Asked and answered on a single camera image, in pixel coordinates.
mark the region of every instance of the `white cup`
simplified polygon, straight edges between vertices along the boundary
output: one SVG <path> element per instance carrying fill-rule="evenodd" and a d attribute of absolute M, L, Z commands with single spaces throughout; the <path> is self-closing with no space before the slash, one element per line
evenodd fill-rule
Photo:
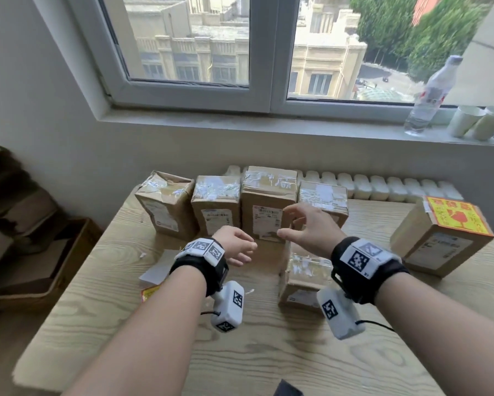
<path fill-rule="evenodd" d="M 485 115 L 472 128 L 472 137 L 488 140 L 494 134 L 494 107 L 485 107 Z"/>
<path fill-rule="evenodd" d="M 448 124 L 447 132 L 452 137 L 462 137 L 476 122 L 485 115 L 485 111 L 474 106 L 459 106 Z"/>

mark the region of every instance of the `white sensor device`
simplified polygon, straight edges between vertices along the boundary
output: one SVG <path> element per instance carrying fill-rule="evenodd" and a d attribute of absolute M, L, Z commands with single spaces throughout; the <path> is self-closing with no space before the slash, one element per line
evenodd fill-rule
<path fill-rule="evenodd" d="M 337 339 L 348 339 L 366 329 L 364 323 L 356 324 L 360 321 L 359 313 L 353 301 L 346 297 L 342 289 L 326 286 L 317 292 L 317 301 L 331 332 Z"/>
<path fill-rule="evenodd" d="M 242 323 L 245 291 L 236 281 L 229 281 L 223 288 L 211 296 L 214 299 L 211 324 L 219 332 L 227 333 Z"/>

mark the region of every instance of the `window sill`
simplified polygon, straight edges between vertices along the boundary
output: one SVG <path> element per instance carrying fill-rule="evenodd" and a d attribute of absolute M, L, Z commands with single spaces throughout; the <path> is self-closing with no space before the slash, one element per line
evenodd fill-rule
<path fill-rule="evenodd" d="M 422 136 L 410 136 L 401 125 L 340 122 L 330 120 L 249 117 L 218 113 L 160 112 L 109 109 L 100 121 L 194 129 L 241 130 L 266 133 L 306 134 L 328 137 L 417 141 L 427 143 L 494 146 L 494 139 L 479 141 L 470 137 L 453 138 L 446 126 L 427 129 Z"/>

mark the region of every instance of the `yellow label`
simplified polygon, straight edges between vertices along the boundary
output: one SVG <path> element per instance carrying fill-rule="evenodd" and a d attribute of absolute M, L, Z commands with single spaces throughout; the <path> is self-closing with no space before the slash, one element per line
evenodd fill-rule
<path fill-rule="evenodd" d="M 141 290 L 141 302 L 144 303 L 146 300 L 148 300 L 150 298 L 150 296 L 153 295 L 159 289 L 159 287 L 161 285 L 162 285 L 162 283 L 159 285 L 151 286 L 149 288 Z"/>
<path fill-rule="evenodd" d="M 471 203 L 440 197 L 427 197 L 426 199 L 439 226 L 483 235 L 491 234 Z"/>

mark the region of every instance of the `hand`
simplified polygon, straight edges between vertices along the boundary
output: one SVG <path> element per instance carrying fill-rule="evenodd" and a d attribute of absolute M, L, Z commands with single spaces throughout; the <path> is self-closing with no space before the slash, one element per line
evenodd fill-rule
<path fill-rule="evenodd" d="M 251 262 L 250 256 L 258 247 L 253 238 L 235 226 L 222 226 L 212 237 L 225 249 L 225 258 L 231 266 Z"/>
<path fill-rule="evenodd" d="M 319 208 L 306 203 L 298 203 L 287 206 L 283 212 L 297 217 L 296 223 L 305 223 L 306 228 L 303 231 L 289 228 L 278 229 L 277 235 L 319 257 L 331 259 L 335 246 L 346 238 L 346 234 L 333 218 Z"/>

